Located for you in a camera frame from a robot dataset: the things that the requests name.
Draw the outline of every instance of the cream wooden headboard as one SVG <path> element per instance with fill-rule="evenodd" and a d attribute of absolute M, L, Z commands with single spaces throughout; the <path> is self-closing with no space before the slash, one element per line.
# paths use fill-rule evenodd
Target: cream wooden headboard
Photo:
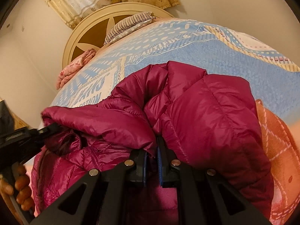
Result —
<path fill-rule="evenodd" d="M 137 2 L 117 3 L 101 8 L 83 19 L 72 32 L 62 59 L 62 68 L 85 50 L 99 50 L 106 32 L 122 19 L 140 12 L 152 12 L 157 18 L 171 18 L 170 13 L 153 5 Z"/>

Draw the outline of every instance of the magenta puffer jacket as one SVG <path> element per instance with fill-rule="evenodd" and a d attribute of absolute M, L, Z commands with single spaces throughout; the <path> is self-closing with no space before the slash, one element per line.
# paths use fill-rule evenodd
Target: magenta puffer jacket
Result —
<path fill-rule="evenodd" d="M 143 148 L 156 158 L 162 135 L 179 160 L 220 172 L 267 218 L 274 185 L 261 143 L 249 83 L 169 61 L 149 65 L 122 80 L 105 100 L 77 108 L 49 107 L 45 125 L 64 130 L 46 141 L 34 160 L 32 189 L 40 213 L 88 170 L 105 171 Z M 178 224 L 176 189 L 133 192 L 129 224 Z"/>

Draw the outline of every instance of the metal screw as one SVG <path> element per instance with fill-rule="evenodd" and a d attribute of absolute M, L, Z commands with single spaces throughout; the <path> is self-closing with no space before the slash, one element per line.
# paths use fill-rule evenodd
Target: metal screw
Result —
<path fill-rule="evenodd" d="M 174 160 L 171 161 L 171 164 L 173 166 L 179 166 L 181 164 L 181 162 L 179 160 L 177 160 L 177 159 L 174 159 Z"/>
<path fill-rule="evenodd" d="M 91 176 L 97 176 L 99 171 L 97 169 L 91 169 L 88 174 Z"/>
<path fill-rule="evenodd" d="M 210 176 L 215 176 L 216 175 L 216 170 L 210 168 L 206 171 L 206 173 Z"/>
<path fill-rule="evenodd" d="M 125 164 L 126 166 L 132 166 L 132 165 L 134 164 L 134 161 L 128 159 L 128 160 L 126 160 L 126 161 L 124 162 L 124 164 Z"/>

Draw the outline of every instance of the wall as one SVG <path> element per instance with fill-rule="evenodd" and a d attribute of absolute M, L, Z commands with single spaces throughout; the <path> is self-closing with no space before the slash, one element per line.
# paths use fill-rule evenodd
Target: wall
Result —
<path fill-rule="evenodd" d="M 300 24 L 284 0 L 180 0 L 176 17 L 250 34 L 300 65 Z"/>
<path fill-rule="evenodd" d="M 62 55 L 72 30 L 43 0 L 25 0 L 13 25 L 13 32 L 48 86 L 62 70 Z"/>
<path fill-rule="evenodd" d="M 0 95 L 11 110 L 30 126 L 37 128 L 40 112 L 53 98 L 30 58 L 12 32 L 0 38 Z"/>
<path fill-rule="evenodd" d="M 3 24 L 2 28 L 0 29 L 0 37 L 9 33 L 13 29 L 13 24 L 19 14 L 20 8 L 25 0 L 19 0 L 17 4 L 14 6 L 13 10 L 8 15 L 5 23 Z"/>

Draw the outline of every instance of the pillow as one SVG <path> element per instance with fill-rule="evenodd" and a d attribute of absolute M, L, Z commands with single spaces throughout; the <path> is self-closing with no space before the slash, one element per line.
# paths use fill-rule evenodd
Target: pillow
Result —
<path fill-rule="evenodd" d="M 126 30 L 130 29 L 134 25 L 137 25 L 140 22 L 144 22 L 149 19 L 153 20 L 156 19 L 156 17 L 154 17 L 152 13 L 143 12 L 122 19 L 106 34 L 104 40 L 104 46 L 107 45 L 117 35 L 121 34 L 122 32 L 125 32 Z"/>
<path fill-rule="evenodd" d="M 145 27 L 146 25 L 149 25 L 149 24 L 151 24 L 151 23 L 152 23 L 152 19 L 148 19 L 148 20 L 146 20 L 146 21 L 144 21 L 144 22 L 140 22 L 140 23 L 138 23 L 137 25 L 134 25 L 133 27 L 131 27 L 130 29 L 128 29 L 128 30 L 122 32 L 121 34 L 117 35 L 115 38 L 113 38 L 113 39 L 110 41 L 109 44 L 111 45 L 111 44 L 115 43 L 116 41 L 122 39 L 123 37 L 125 37 L 125 36 L 131 34 L 132 32 L 137 31 L 138 29 L 143 28 L 143 27 Z"/>

